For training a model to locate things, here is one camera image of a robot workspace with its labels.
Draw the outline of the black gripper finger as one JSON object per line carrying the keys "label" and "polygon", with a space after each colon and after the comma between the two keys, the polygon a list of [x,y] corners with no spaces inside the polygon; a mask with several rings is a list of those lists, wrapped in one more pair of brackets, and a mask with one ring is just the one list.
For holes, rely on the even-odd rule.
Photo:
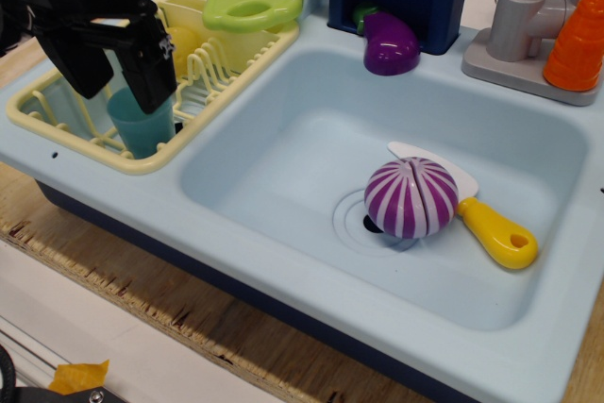
{"label": "black gripper finger", "polygon": [[144,113],[153,113],[176,90],[169,35],[116,51],[122,73]]}
{"label": "black gripper finger", "polygon": [[34,27],[33,34],[46,56],[83,97],[93,98],[113,78],[106,50],[114,48],[114,40],[104,34],[67,27]]}

